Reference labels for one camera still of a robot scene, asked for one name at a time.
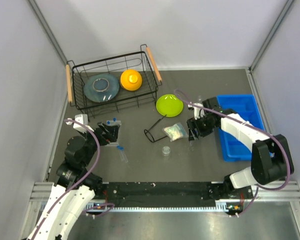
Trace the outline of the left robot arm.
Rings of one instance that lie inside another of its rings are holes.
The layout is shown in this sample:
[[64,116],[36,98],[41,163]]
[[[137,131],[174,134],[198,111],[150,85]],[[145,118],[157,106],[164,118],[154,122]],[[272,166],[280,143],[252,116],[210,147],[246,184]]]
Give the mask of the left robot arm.
[[119,145],[122,123],[110,120],[92,128],[85,118],[83,114],[65,119],[79,135],[67,142],[64,161],[56,171],[48,201],[29,240],[66,240],[86,205],[104,193],[103,179],[87,167],[93,156],[100,156],[101,146]]

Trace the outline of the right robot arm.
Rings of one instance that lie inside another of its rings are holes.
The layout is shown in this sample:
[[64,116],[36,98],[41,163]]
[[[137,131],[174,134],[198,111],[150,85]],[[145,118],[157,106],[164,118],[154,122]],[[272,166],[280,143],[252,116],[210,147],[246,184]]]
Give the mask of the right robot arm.
[[234,137],[251,153],[249,167],[225,176],[223,192],[227,197],[235,198],[242,188],[248,186],[264,188],[279,179],[290,179],[295,168],[285,136],[271,135],[254,126],[237,111],[222,108],[215,97],[187,105],[194,113],[187,120],[190,141],[206,137],[218,128]]

